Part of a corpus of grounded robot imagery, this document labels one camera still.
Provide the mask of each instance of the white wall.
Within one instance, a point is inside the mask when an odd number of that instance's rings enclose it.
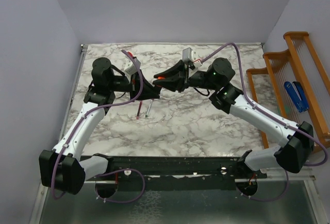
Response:
[[[290,0],[270,33],[264,50],[276,52],[287,49],[283,39],[283,34],[287,31],[309,32],[320,60],[330,75],[330,0]],[[312,160],[320,161],[323,156],[320,152],[314,155]],[[330,162],[313,168],[313,171],[328,219],[330,219]]]
[[[80,43],[56,0],[0,0],[0,223],[28,223]]]
[[[58,0],[83,43],[265,42],[289,0]]]

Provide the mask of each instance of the blue tool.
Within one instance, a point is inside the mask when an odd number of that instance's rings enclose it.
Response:
[[[305,106],[305,110],[308,110],[309,105],[308,105],[306,95],[305,95],[305,92],[304,92],[304,89],[303,89],[302,85],[300,84],[300,82],[297,82],[297,81],[294,81],[293,84],[294,84],[294,86],[296,87],[296,89],[299,93],[301,101],[303,102],[303,105]]]
[[[307,103],[307,99],[304,93],[304,90],[301,86],[301,84],[299,82],[293,82],[294,85],[297,87],[297,91],[300,95],[300,97],[298,96],[295,88],[293,87],[293,85],[286,81],[284,82],[284,88],[286,89],[287,93],[289,94],[291,100],[293,101],[295,107],[297,108],[297,110],[301,113],[304,112],[306,110],[309,109],[309,105]]]

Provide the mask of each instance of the wooden rack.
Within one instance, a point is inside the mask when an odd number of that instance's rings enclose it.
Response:
[[[330,81],[322,63],[310,41],[309,34],[304,31],[291,31],[284,34],[288,49],[282,52],[264,53],[266,67],[248,69],[246,71],[252,98],[258,101],[252,75],[267,74],[273,86],[279,114],[297,123],[311,122],[319,141],[330,147]],[[284,89],[285,81],[301,83],[308,104],[308,113],[299,113]],[[261,132],[264,148],[268,148],[265,133]]]

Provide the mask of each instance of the white marble surface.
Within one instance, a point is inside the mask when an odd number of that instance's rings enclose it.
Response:
[[[177,63],[182,50],[191,47],[199,58],[209,55],[217,45],[181,44],[102,44],[90,45],[74,96],[68,126],[77,117],[84,95],[90,84],[92,63],[99,57],[107,57],[111,63],[122,69],[127,58],[121,49],[132,52],[141,61],[145,78],[151,82],[153,75]],[[248,68],[263,68],[260,45],[239,46],[244,73]],[[240,87],[238,63],[235,50],[227,47],[216,57],[225,57],[232,63],[236,75],[232,79]],[[202,67],[206,70],[212,59]],[[257,76],[256,90],[260,102],[267,107],[271,88],[264,76]],[[129,94],[116,101],[128,100]],[[193,89],[183,93],[162,90],[161,99],[155,100],[149,117],[145,112],[149,100],[143,101],[140,119],[136,119],[139,102],[110,109],[100,122],[85,146],[84,155],[103,153],[107,155],[130,156],[239,156],[246,150],[261,150],[260,132],[247,122],[215,109],[211,102]]]

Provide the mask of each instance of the screw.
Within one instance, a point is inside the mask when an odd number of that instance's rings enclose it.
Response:
[[[124,174],[125,174],[126,176],[129,176],[131,173],[132,173],[131,170],[126,170],[126,171],[124,171]]]

